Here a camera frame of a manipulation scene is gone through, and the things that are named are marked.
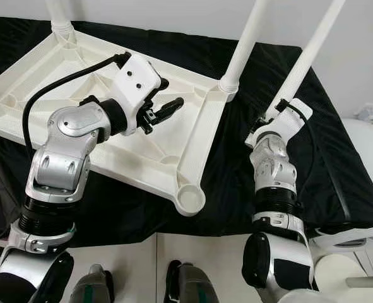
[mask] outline white wall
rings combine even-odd
[[[253,0],[63,0],[72,20],[237,39]],[[273,0],[260,41],[304,46],[330,0]],[[42,0],[0,0],[0,16],[48,19]],[[373,103],[373,1],[347,0],[314,69],[342,117]]]

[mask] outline white floor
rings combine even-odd
[[[161,303],[167,266],[179,259],[192,262],[209,276],[220,302],[259,303],[258,294],[241,275],[248,236],[157,234],[138,244],[69,249],[75,260],[74,270],[61,302],[68,302],[73,286],[91,264],[100,263],[113,274],[115,302]],[[373,275],[373,251],[358,252],[357,257],[365,271]]]

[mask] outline white plastic tray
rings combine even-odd
[[[74,31],[66,40],[50,34],[0,76],[0,136],[23,144],[21,117],[27,100],[49,83],[133,50]],[[182,97],[184,106],[151,134],[138,130],[116,135],[97,145],[92,170],[134,185],[174,202],[178,212],[191,216],[204,206],[200,180],[228,94],[218,80],[147,57],[169,87],[154,99],[154,108]],[[58,108],[77,106],[93,94],[103,100],[117,72],[114,64],[78,78],[45,94],[34,105],[30,134],[34,147],[47,137],[47,118]]]

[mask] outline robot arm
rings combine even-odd
[[[122,66],[109,99],[99,102],[91,95],[80,106],[61,108],[49,117],[47,141],[32,159],[21,217],[11,224],[0,258],[2,303],[60,301],[73,269],[73,259],[64,250],[75,232],[74,214],[83,197],[90,153],[115,134],[129,136],[137,127],[152,132],[152,125],[184,103],[177,98],[154,112],[151,99],[168,81],[139,54],[113,58]]]
[[[312,110],[299,99],[290,102],[307,119]],[[278,302],[289,291],[311,288],[314,265],[297,201],[297,171],[286,145],[304,125],[299,114],[281,102],[280,113],[246,140],[253,148],[257,232],[247,240],[242,275],[263,302]]]

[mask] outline white pole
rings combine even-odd
[[[279,114],[279,112],[275,109],[275,106],[278,105],[281,99],[285,99],[289,102],[291,101],[291,99],[293,99],[295,93],[302,83],[302,80],[310,69],[312,62],[317,56],[319,49],[324,43],[325,38],[328,36],[328,33],[331,30],[336,17],[338,17],[344,3],[345,0],[333,0],[331,5],[329,6],[329,9],[318,25],[318,28],[315,31],[314,35],[308,42],[305,49],[302,51],[297,62],[294,64],[293,69],[288,74],[283,85],[274,97],[271,105],[268,107],[268,110],[266,111],[266,115],[264,117],[266,121],[275,118]]]
[[[227,71],[220,80],[220,89],[230,94],[228,101],[231,101],[238,91],[239,78],[258,39],[261,20],[268,3],[269,0],[256,0]]]
[[[53,32],[60,35],[69,35],[74,28],[64,13],[61,0],[46,0],[46,5],[52,19]]]
[[[373,288],[373,276],[346,278],[346,284],[350,288]]]

